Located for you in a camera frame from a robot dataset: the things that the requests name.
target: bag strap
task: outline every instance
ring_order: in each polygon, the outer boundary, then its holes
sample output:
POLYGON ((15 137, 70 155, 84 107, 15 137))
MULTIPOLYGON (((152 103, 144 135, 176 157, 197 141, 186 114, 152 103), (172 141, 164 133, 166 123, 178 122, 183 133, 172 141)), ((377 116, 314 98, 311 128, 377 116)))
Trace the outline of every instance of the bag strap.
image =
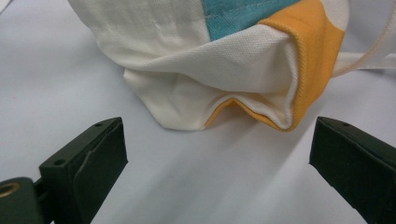
POLYGON ((340 52, 332 77, 355 69, 396 68, 396 0, 392 0, 390 15, 381 35, 364 54, 340 52))

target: white table surface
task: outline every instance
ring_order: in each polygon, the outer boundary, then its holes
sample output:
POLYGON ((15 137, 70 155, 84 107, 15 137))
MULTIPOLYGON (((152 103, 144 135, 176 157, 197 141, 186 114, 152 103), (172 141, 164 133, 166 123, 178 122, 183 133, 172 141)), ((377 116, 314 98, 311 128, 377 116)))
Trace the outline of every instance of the white table surface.
MULTIPOLYGON (((354 0, 344 50, 366 51, 390 0, 354 0)), ((0 181, 103 119, 122 117, 129 163, 93 223, 358 224, 308 164, 317 116, 396 146, 396 71, 335 78, 291 133, 229 108, 202 132, 162 128, 65 0, 14 0, 0 15, 0 181)))

